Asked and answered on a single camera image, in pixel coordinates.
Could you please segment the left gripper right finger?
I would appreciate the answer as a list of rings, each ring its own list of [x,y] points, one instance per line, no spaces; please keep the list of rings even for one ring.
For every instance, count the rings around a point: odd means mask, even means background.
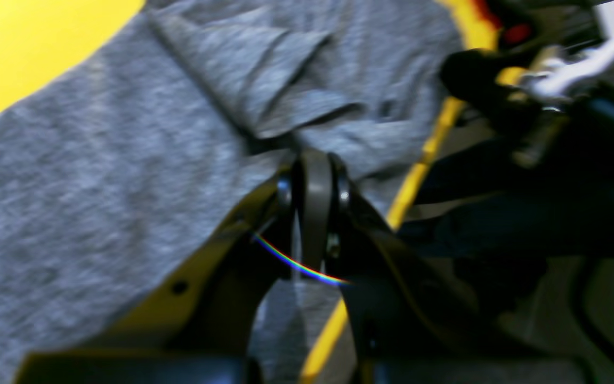
[[[302,260],[338,279],[361,383],[590,383],[478,317],[351,185],[338,156],[303,151]]]

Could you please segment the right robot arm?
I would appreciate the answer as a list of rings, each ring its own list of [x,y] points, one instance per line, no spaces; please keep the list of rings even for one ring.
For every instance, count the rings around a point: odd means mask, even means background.
[[[586,9],[591,42],[446,60],[443,82],[497,135],[435,163],[416,203],[490,196],[404,223],[417,253],[614,257],[614,1]]]

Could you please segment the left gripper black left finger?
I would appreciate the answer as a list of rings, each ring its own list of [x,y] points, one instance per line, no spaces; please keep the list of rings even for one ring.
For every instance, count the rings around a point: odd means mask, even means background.
[[[135,308],[76,347],[38,352],[17,383],[263,383],[247,355],[261,301],[290,267],[258,234],[290,239],[292,173],[278,170]]]

